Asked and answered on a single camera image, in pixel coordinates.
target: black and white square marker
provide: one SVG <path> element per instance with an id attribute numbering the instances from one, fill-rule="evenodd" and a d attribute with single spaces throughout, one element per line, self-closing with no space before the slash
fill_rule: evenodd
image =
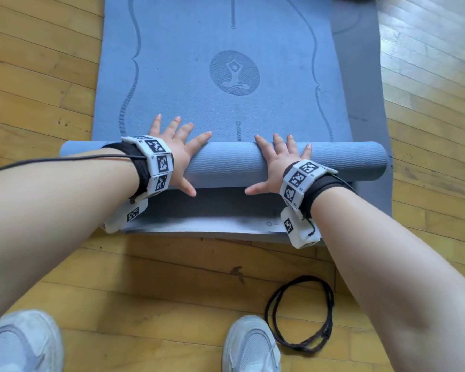
<path id="1" fill-rule="evenodd" d="M 291 224 L 291 221 L 289 218 L 287 218 L 285 221 L 284 221 L 284 227 L 286 227 L 286 231 L 288 232 L 288 234 L 294 230 L 295 228 L 293 227 L 293 225 Z"/>
<path id="2" fill-rule="evenodd" d="M 155 191 L 162 190 L 166 186 L 167 175 L 160 176 L 157 180 L 157 186 L 155 187 Z"/>
<path id="3" fill-rule="evenodd" d="M 130 220 L 136 218 L 139 215 L 139 207 L 131 211 L 129 214 L 127 214 L 127 221 L 129 222 Z"/>
<path id="4" fill-rule="evenodd" d="M 317 168 L 319 168 L 319 166 L 312 162 L 306 162 L 303 166 L 299 167 L 299 169 L 301 169 L 303 172 L 306 172 L 307 174 L 315 171 Z"/>
<path id="5" fill-rule="evenodd" d="M 157 156 L 157 166 L 159 167 L 159 174 L 169 170 L 169 162 L 166 155 Z"/>
<path id="6" fill-rule="evenodd" d="M 291 179 L 288 180 L 289 183 L 293 184 L 296 188 L 305 180 L 306 175 L 301 172 L 296 172 Z"/>
<path id="7" fill-rule="evenodd" d="M 145 140 L 146 144 L 154 153 L 164 153 L 166 150 L 162 147 L 159 141 L 157 140 Z"/>
<path id="8" fill-rule="evenodd" d="M 295 193 L 296 193 L 296 191 L 295 191 L 293 188 L 291 188 L 289 185 L 286 185 L 286 189 L 284 190 L 284 195 L 283 195 L 283 197 L 284 197 L 286 200 L 288 200 L 288 201 L 290 201 L 290 202 L 293 202 L 293 200 L 294 200 L 294 198 L 295 198 L 295 196 L 294 196 Z"/>

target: wooden floor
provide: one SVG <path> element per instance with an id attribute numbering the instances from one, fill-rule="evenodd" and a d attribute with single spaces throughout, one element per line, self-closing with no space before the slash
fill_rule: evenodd
<path id="1" fill-rule="evenodd" d="M 379 10 L 393 215 L 465 275 L 465 0 Z M 102 26 L 103 0 L 0 0 L 0 165 L 90 138 Z M 335 327 L 317 357 L 283 354 L 283 372 L 391 371 L 326 249 L 96 232 L 13 309 L 55 317 L 66 371 L 212 372 L 229 326 L 301 274 L 335 288 Z M 325 319 L 322 291 L 291 289 L 279 314 L 304 339 Z"/>

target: person's right arm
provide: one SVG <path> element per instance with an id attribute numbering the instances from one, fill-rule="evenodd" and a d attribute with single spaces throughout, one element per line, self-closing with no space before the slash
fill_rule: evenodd
<path id="1" fill-rule="evenodd" d="M 279 192 L 299 161 L 292 137 L 257 143 L 269 178 L 247 194 Z M 311 215 L 348 288 L 397 371 L 465 371 L 465 278 L 426 243 L 348 189 L 320 194 Z"/>

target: shoe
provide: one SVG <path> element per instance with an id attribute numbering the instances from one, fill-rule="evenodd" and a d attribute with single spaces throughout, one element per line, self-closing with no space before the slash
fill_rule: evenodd
<path id="1" fill-rule="evenodd" d="M 229 330 L 222 352 L 222 372 L 280 372 L 281 353 L 269 325 L 245 316 Z"/>
<path id="2" fill-rule="evenodd" d="M 61 372 L 60 330 L 42 311 L 17 311 L 0 318 L 0 372 Z"/>

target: forearm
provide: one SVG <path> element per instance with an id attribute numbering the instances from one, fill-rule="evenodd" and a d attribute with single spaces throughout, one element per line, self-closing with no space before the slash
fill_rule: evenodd
<path id="1" fill-rule="evenodd" d="M 400 360 L 400 370 L 408 370 L 407 363 L 431 368 L 439 361 L 447 368 L 449 360 L 424 358 L 461 343 L 455 340 L 459 335 L 465 342 L 465 278 L 418 237 L 347 189 L 320 194 L 311 214 L 391 360 Z M 427 351 L 415 355 L 421 348 Z M 422 370 L 446 370 L 440 368 Z"/>
<path id="2" fill-rule="evenodd" d="M 83 155 L 118 154 L 101 149 Z M 45 162 L 0 172 L 0 316 L 136 192 L 128 158 Z"/>

